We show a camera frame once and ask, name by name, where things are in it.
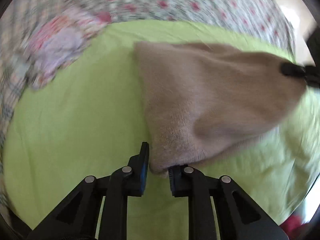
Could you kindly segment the pink purple floral pillow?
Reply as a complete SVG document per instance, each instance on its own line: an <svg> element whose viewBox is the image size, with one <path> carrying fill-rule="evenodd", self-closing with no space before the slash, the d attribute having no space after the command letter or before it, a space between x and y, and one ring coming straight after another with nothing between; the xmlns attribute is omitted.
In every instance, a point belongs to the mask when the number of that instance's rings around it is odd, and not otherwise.
<svg viewBox="0 0 320 240"><path fill-rule="evenodd" d="M108 14L93 15L70 7L35 29L24 51L30 63L29 86L40 89L50 83L57 71L76 61L109 23Z"/></svg>

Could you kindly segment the beige knit sweater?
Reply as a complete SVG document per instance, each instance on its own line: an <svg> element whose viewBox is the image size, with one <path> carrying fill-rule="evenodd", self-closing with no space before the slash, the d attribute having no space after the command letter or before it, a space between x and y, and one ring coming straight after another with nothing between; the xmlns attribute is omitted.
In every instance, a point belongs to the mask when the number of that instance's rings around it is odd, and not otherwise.
<svg viewBox="0 0 320 240"><path fill-rule="evenodd" d="M137 42L150 168L203 163L246 147L277 127L306 91L291 63L225 44Z"/></svg>

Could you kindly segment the floral rose quilt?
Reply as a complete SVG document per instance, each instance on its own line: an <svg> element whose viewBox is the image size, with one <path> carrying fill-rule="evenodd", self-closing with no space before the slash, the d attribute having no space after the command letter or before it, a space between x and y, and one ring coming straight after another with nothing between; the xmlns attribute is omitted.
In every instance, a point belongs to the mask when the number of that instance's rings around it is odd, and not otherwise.
<svg viewBox="0 0 320 240"><path fill-rule="evenodd" d="M70 5L107 23L191 21L247 34L295 54L293 27L275 0L13 0L1 18L1 49L18 45Z"/></svg>

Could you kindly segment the dark red sleeve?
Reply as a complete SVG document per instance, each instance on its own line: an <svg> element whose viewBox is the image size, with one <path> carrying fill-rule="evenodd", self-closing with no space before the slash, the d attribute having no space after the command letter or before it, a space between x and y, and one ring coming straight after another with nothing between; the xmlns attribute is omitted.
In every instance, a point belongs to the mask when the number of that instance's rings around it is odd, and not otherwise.
<svg viewBox="0 0 320 240"><path fill-rule="evenodd" d="M302 223L302 219L298 215L291 215L285 222L280 224L281 229L289 239L297 238L308 226L308 223Z"/></svg>

